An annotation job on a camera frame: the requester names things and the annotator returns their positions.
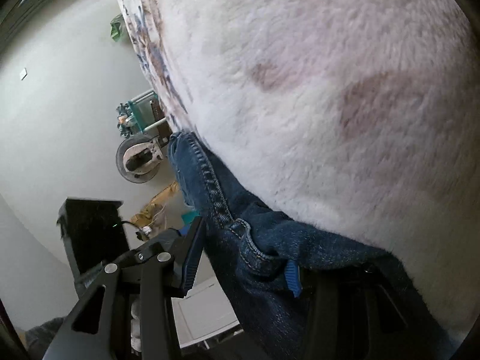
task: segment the white wall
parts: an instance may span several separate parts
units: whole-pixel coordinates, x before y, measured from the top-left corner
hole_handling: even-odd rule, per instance
[[[67,315],[77,300],[68,266],[23,227],[1,195],[0,299],[22,330]]]
[[[0,55],[0,192],[65,263],[55,223],[67,196],[123,200],[129,218],[174,180],[167,163],[145,184],[117,172],[115,108],[149,89],[130,41],[110,38],[117,14],[117,0],[54,0]]]

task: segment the jeans seam stitching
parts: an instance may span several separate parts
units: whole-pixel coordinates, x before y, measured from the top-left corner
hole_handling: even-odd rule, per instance
[[[248,222],[244,221],[243,219],[237,219],[238,221],[243,222],[243,225],[245,226],[245,238],[247,240],[247,246],[251,249],[251,251],[257,256],[259,259],[265,261],[266,263],[269,262],[274,262],[275,260],[278,260],[277,257],[275,256],[269,256],[268,254],[263,253],[258,247],[255,245],[254,240],[251,238],[251,226]]]
[[[243,260],[243,262],[244,262],[245,264],[248,265],[248,267],[249,267],[250,269],[252,269],[253,271],[255,271],[256,273],[258,273],[258,274],[260,274],[260,275],[263,275],[263,272],[262,272],[259,268],[254,268],[253,266],[250,265],[250,263],[246,260],[246,258],[245,258],[245,256],[243,255],[242,252],[240,253],[240,258]]]
[[[233,221],[233,223],[230,223],[229,225],[227,225],[226,228],[227,228],[229,231],[231,231],[233,234],[235,234],[238,238],[241,239],[242,236],[241,236],[239,233],[237,233],[237,232],[235,231],[235,229],[232,228],[232,227],[235,225],[235,223],[240,223],[243,227],[245,227],[245,225],[241,222],[241,219],[238,219],[238,218],[237,218],[237,219],[235,219],[235,220]]]
[[[230,213],[230,209],[225,200],[225,196],[223,194],[222,188],[220,187],[220,183],[218,182],[217,176],[213,171],[212,164],[210,164],[210,161],[208,161],[206,154],[202,153],[202,150],[199,147],[197,140],[194,139],[192,134],[187,134],[187,140],[190,144],[190,147],[193,149],[195,156],[197,157],[198,163],[200,164],[200,173],[202,174],[202,180],[208,194],[208,199],[210,200],[210,204],[212,205],[212,208],[215,212],[215,217],[216,217],[215,221],[217,222],[217,225],[220,228],[226,227],[228,223],[225,223],[225,221],[221,219],[222,215],[220,214],[217,207],[215,206],[214,200],[217,201],[220,207],[222,207],[225,210],[225,215],[227,216],[227,219],[230,220],[230,223],[233,222],[233,217],[232,217],[232,214]],[[217,198],[212,196],[212,188],[208,185],[208,182],[206,180],[206,175],[210,176],[211,181],[213,181],[214,183],[214,191],[218,194]]]
[[[242,238],[241,235],[240,235],[240,234],[237,234],[233,229],[230,228],[230,226],[231,226],[231,224],[225,226],[225,229],[227,229],[230,233],[236,235],[238,239],[241,239],[241,238]]]

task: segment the metal pivot screw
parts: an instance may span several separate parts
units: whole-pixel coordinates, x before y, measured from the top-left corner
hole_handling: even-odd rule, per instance
[[[164,251],[163,253],[160,253],[157,255],[157,260],[160,261],[161,263],[168,261],[171,258],[172,258],[172,255],[167,251]]]
[[[114,264],[114,263],[107,264],[105,265],[105,272],[108,274],[112,274],[117,270],[117,268],[118,268],[117,264]]]

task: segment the white fuzzy blanket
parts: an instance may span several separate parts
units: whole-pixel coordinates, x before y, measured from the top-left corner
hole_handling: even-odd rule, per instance
[[[174,129],[274,210],[375,245],[461,339],[480,312],[480,67],[453,0],[119,0]]]

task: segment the black cable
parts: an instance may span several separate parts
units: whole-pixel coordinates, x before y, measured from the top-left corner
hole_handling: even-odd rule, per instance
[[[130,221],[122,221],[121,224],[123,225],[124,223],[128,223],[129,225],[132,225],[133,227],[135,227],[138,231],[142,231],[142,229],[140,227],[138,227],[137,225],[135,225],[135,223],[132,223]]]

